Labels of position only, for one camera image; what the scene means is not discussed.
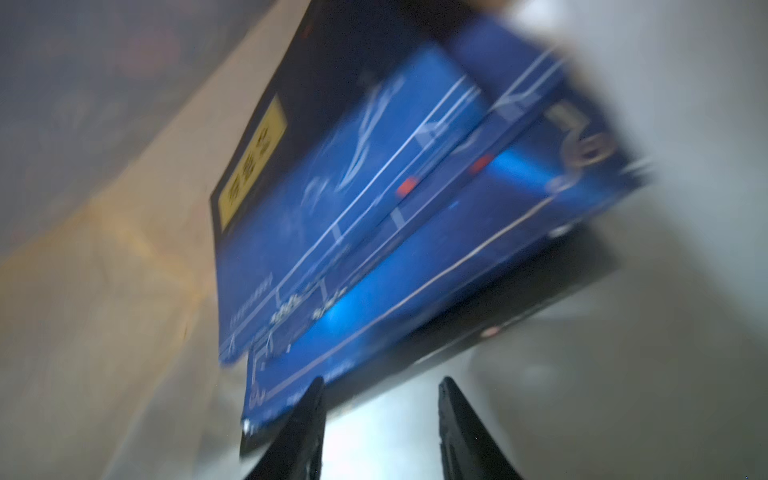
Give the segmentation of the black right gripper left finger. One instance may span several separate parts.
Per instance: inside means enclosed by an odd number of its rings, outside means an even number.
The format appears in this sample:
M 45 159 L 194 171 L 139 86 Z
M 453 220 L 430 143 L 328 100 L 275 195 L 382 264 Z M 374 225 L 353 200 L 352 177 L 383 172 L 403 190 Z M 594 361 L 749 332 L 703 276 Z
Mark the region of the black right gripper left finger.
M 316 377 L 247 480 L 319 479 L 326 425 L 325 382 Z

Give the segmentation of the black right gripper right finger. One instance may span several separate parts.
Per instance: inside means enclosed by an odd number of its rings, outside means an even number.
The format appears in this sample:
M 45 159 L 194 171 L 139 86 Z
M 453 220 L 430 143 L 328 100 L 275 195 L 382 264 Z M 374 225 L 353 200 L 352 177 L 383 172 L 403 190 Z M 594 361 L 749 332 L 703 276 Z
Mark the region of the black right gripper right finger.
M 438 387 L 443 477 L 522 480 L 451 377 Z

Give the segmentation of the cream canvas tote bag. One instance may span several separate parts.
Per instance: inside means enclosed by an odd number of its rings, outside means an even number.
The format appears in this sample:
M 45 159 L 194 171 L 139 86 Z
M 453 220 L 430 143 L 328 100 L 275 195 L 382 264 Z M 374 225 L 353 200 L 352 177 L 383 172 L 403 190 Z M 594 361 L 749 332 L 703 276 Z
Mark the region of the cream canvas tote bag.
M 208 196 L 303 1 L 1 6 L 1 475 L 239 479 Z M 767 475 L 767 5 L 487 1 L 652 168 L 618 266 L 332 413 L 326 479 L 438 479 L 461 386 L 532 479 Z

